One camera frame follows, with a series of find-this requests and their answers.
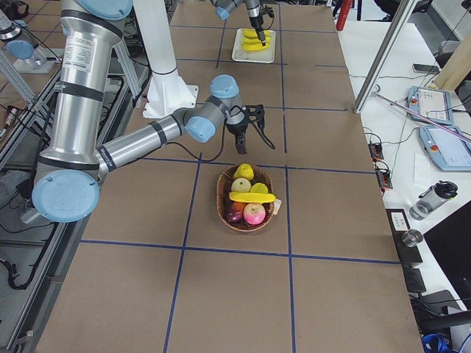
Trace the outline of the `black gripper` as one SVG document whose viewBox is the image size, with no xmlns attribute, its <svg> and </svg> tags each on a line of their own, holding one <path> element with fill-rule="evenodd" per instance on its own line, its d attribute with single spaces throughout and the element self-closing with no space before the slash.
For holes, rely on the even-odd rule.
<svg viewBox="0 0 471 353">
<path fill-rule="evenodd" d="M 251 23 L 251 26 L 253 29 L 257 31 L 258 39 L 261 42 L 262 46 L 266 45 L 266 35 L 264 30 L 262 29 L 262 16 L 257 15 L 257 16 L 250 16 L 249 21 Z"/>
<path fill-rule="evenodd" d="M 227 130 L 235 137 L 235 147 L 238 154 L 247 154 L 246 130 L 248 120 L 243 118 L 237 124 L 226 123 Z"/>
</svg>

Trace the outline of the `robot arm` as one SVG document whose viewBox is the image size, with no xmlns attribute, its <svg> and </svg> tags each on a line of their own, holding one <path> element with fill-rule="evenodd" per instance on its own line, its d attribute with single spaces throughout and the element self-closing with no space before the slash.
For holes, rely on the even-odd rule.
<svg viewBox="0 0 471 353">
<path fill-rule="evenodd" d="M 244 4 L 252 28 L 255 30 L 262 47 L 266 46 L 263 15 L 261 13 L 262 5 L 259 0 L 215 0 L 211 1 L 211 4 L 215 7 L 215 12 L 222 21 L 227 20 L 237 8 Z"/>
<path fill-rule="evenodd" d="M 149 124 L 103 145 L 96 142 L 113 47 L 124 21 L 135 13 L 152 72 L 144 115 Z M 182 135 L 204 143 L 221 125 L 244 119 L 238 85 L 230 75 L 210 84 L 196 105 L 197 88 L 178 74 L 163 1 L 64 1 L 66 42 L 50 144 L 40 153 L 32 202 L 50 221 L 89 215 L 99 200 L 99 181 Z"/>
</svg>

